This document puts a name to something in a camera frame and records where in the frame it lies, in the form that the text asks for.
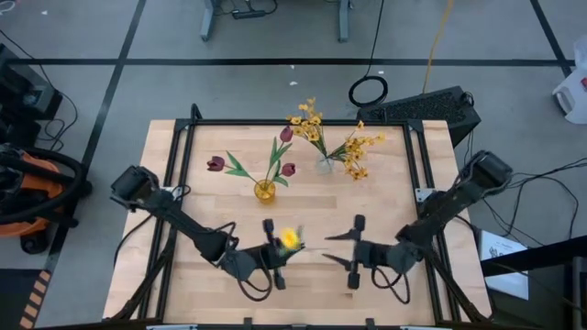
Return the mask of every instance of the black metal frame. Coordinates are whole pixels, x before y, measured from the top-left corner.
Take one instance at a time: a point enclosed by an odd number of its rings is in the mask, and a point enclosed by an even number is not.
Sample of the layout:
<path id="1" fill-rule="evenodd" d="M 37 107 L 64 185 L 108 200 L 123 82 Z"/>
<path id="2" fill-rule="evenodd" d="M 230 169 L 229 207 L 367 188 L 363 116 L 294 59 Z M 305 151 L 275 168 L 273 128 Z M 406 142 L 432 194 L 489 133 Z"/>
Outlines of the black metal frame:
<path id="1" fill-rule="evenodd" d="M 203 119 L 197 111 L 197 107 L 192 108 L 192 118 L 191 119 L 177 119 L 175 122 L 175 126 L 173 129 L 173 136 L 172 136 L 172 144 L 170 148 L 167 168 L 165 172 L 165 177 L 163 184 L 169 186 L 172 184 L 172 173 L 175 167 L 175 161 L 177 159 L 177 150 L 179 147 L 179 140 L 180 135 L 182 134 L 182 130 L 187 127 L 187 139 L 185 141 L 184 152 L 183 152 L 183 161 L 182 167 L 180 171 L 180 179 L 179 185 L 183 185 L 186 183 L 187 179 L 187 168 L 190 162 L 190 156 L 192 151 L 192 145 L 194 140 L 194 132 L 196 126 L 285 126 L 287 125 L 287 121 L 282 119 Z M 415 195 L 415 189 L 420 187 L 420 182 L 418 180 L 418 172 L 417 167 L 415 165 L 415 154 L 414 154 L 414 146 L 412 143 L 412 136 L 411 130 L 413 129 L 416 132 L 418 138 L 418 146 L 420 147 L 420 153 L 422 155 L 422 164 L 424 167 L 424 174 L 426 177 L 426 186 L 429 188 L 434 187 L 434 178 L 432 175 L 432 167 L 430 165 L 430 159 L 428 157 L 427 148 L 426 148 L 426 138 L 424 136 L 424 131 L 422 128 L 422 122 L 419 120 L 394 120 L 394 121 L 387 121 L 387 122 L 380 122 L 380 121 L 365 121 L 367 126 L 373 127 L 401 127 L 404 132 L 404 143 L 405 143 L 405 151 L 406 157 L 408 162 L 408 168 L 410 170 L 410 179 L 412 182 L 412 191 L 414 195 L 414 200 L 416 203 L 416 209 L 418 206 L 418 201 Z M 328 120 L 325 119 L 323 121 L 324 126 L 349 126 L 354 127 L 357 125 L 356 120 Z M 149 272 L 157 257 L 159 255 L 159 250 L 161 247 L 161 236 L 163 233 L 163 220 L 157 219 L 157 223 L 155 225 L 155 231 L 153 233 L 153 240 L 151 243 L 150 248 L 150 256 L 149 256 L 149 265 L 147 267 L 147 272 Z M 168 239 L 172 239 L 175 241 L 177 237 L 177 230 L 172 228 L 168 235 Z M 449 269 L 449 253 L 447 251 L 446 246 L 446 239 L 444 235 L 438 236 L 437 246 L 440 251 L 440 256 L 443 261 L 445 267 Z M 171 279 L 171 271 L 172 271 L 172 263 L 173 259 L 170 258 L 170 261 L 165 266 L 163 271 L 163 276 L 161 278 L 161 289 L 158 298 L 157 308 L 155 318 L 163 320 L 165 314 L 165 306 L 166 306 L 166 299 L 167 293 L 169 291 L 170 279 Z M 442 313 L 442 306 L 439 299 L 439 291 L 437 286 L 437 279 L 436 273 L 428 262 L 426 263 L 426 275 L 428 281 L 428 288 L 430 290 L 430 298 L 432 304 L 432 311 L 435 319 L 435 324 L 443 324 L 447 322 L 443 318 Z M 460 312 L 459 307 L 454 299 L 452 293 L 448 291 L 449 296 L 449 307 L 450 307 L 450 314 L 452 317 L 453 322 L 460 322 Z M 149 309 L 149 302 L 150 302 L 150 292 L 145 295 L 143 302 L 140 305 L 138 318 L 144 319 L 147 317 L 147 311 Z M 205 328 L 205 329 L 215 329 L 215 328 L 222 328 L 222 329 L 241 329 L 247 328 L 247 323 L 252 325 L 252 321 L 250 319 L 245 319 L 244 324 L 199 324 L 198 328 Z M 367 319 L 367 328 L 371 329 L 370 325 L 372 324 L 373 329 L 374 322 L 372 319 Z M 284 327 L 289 326 L 288 324 L 255 324 L 255 329 L 283 329 Z M 348 326 L 332 326 L 332 325 L 309 325 L 312 329 L 364 329 L 365 325 L 348 325 Z M 397 326 L 379 326 L 379 329 L 397 329 Z"/>

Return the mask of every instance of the concrete floor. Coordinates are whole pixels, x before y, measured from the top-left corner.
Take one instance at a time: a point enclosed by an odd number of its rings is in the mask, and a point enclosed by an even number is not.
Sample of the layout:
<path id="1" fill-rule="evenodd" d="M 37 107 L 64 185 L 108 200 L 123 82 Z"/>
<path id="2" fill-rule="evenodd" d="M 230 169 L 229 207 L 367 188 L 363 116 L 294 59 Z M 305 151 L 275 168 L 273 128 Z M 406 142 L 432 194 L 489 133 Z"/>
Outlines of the concrete floor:
<path id="1" fill-rule="evenodd" d="M 82 220 L 66 238 L 37 326 L 69 325 L 100 320 L 112 276 L 112 258 L 121 238 L 126 212 L 108 200 L 109 185 L 129 164 L 138 163 L 152 119 L 187 117 L 198 103 L 207 118 L 281 118 L 308 96 L 316 96 L 327 118 L 352 118 L 356 109 L 347 90 L 364 74 L 365 66 L 118 66 L 129 25 L 143 0 L 21 1 L 0 16 L 0 28 L 39 59 L 113 59 L 111 65 L 47 65 L 54 85 L 80 109 L 76 125 L 64 137 L 63 152 L 91 159 L 94 193 L 78 206 Z M 271 8 L 271 1 L 253 1 Z M 148 0 L 136 35 L 131 36 L 130 59 L 239 58 L 368 58 L 376 27 L 379 0 L 355 0 L 350 15 L 350 40 L 337 42 L 338 6 L 318 0 L 280 0 L 274 15 L 235 21 L 216 18 L 211 40 L 198 37 L 204 5 L 190 0 Z M 567 60 L 572 42 L 587 33 L 582 0 L 539 0 Z M 230 1 L 223 4 L 231 9 Z M 445 2 L 388 1 L 382 18 L 375 58 L 426 59 L 444 11 Z M 7 43 L 16 54 L 22 55 Z M 556 60 L 530 1 L 457 0 L 438 59 Z M 390 84 L 388 100 L 420 93 L 426 67 L 374 66 Z M 564 120 L 550 93 L 563 80 L 559 67 L 435 67 L 429 90 L 460 85 L 475 96 L 482 123 L 475 129 L 474 148 L 489 149 L 516 171 L 541 172 L 587 156 L 587 130 Z M 376 94 L 361 88 L 365 99 Z M 86 146 L 106 113 L 94 156 Z M 72 107 L 63 103 L 58 117 L 72 120 Z M 466 146 L 456 148 L 462 163 Z M 557 175 L 577 195 L 587 198 L 582 170 Z M 509 221 L 513 192 L 490 202 Z M 557 186 L 528 185 L 516 225 L 543 243 L 566 238 L 571 200 Z M 488 209 L 470 208 L 472 222 L 501 234 Z M 575 236 L 587 234 L 580 208 Z M 535 244 L 520 239 L 529 246 Z M 16 239 L 0 240 L 0 268 L 42 268 L 47 254 L 28 256 Z M 555 291 L 562 291 L 561 268 L 533 271 Z M 499 294 L 500 309 L 549 328 L 559 327 L 562 309 L 547 293 L 530 284 L 530 302 Z"/>

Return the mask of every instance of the wooden table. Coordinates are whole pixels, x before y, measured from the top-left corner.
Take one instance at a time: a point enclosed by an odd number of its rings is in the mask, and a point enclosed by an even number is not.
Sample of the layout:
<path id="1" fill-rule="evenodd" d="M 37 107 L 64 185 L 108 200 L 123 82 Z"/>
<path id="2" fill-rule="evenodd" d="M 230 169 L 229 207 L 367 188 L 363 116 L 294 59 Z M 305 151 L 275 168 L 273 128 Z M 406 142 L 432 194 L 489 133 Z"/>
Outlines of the wooden table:
<path id="1" fill-rule="evenodd" d="M 169 154 L 174 121 L 155 120 L 140 164 L 163 178 Z M 448 189 L 458 169 L 445 122 L 424 122 L 430 163 L 436 186 Z M 338 164 L 335 172 L 318 175 L 315 170 L 317 151 L 309 143 L 295 137 L 284 162 L 294 162 L 297 173 L 289 178 L 290 188 L 278 187 L 272 205 L 258 203 L 253 195 L 253 182 L 245 178 L 206 170 L 205 163 L 214 155 L 233 153 L 254 176 L 264 176 L 271 141 L 279 136 L 279 126 L 197 126 L 187 184 L 192 192 L 183 201 L 183 210 L 203 226 L 217 227 L 235 221 L 234 233 L 239 247 L 247 248 L 266 241 L 261 221 L 272 218 L 276 232 L 281 228 L 305 227 L 306 249 L 295 255 L 282 269 L 287 290 L 274 290 L 264 302 L 249 301 L 237 282 L 226 273 L 203 260 L 193 243 L 179 235 L 172 278 L 167 299 L 165 323 L 176 324 L 242 324 L 252 317 L 254 324 L 364 325 L 374 318 L 377 325 L 433 325 L 430 293 L 424 263 L 408 273 L 411 302 L 399 303 L 390 291 L 376 289 L 368 269 L 361 269 L 361 286 L 347 288 L 347 272 L 324 258 L 329 253 L 349 259 L 352 243 L 326 241 L 324 237 L 342 234 L 353 224 L 355 214 L 366 216 L 364 239 L 395 243 L 395 233 L 415 221 L 415 201 L 406 160 L 403 130 L 392 126 L 365 127 L 365 135 L 383 131 L 386 141 L 368 148 L 363 164 L 369 178 L 353 181 Z M 351 131 L 348 126 L 325 126 L 328 148 L 341 143 Z M 421 158 L 415 135 L 415 155 L 423 184 Z M 182 158 L 180 142 L 174 177 L 179 176 Z M 125 233 L 146 213 L 129 214 Z M 104 316 L 115 314 L 131 296 L 145 275 L 154 221 L 130 237 L 120 251 L 114 271 Z M 459 221 L 447 225 L 447 247 L 453 276 L 482 314 L 491 307 L 485 288 L 480 261 L 470 229 Z M 385 270 L 389 277 L 394 274 Z M 260 287 L 266 280 L 256 271 L 251 281 Z M 450 319 L 446 289 L 437 276 L 443 315 Z M 159 283 L 151 292 L 149 316 L 154 315 Z M 404 282 L 396 285 L 405 296 Z"/>

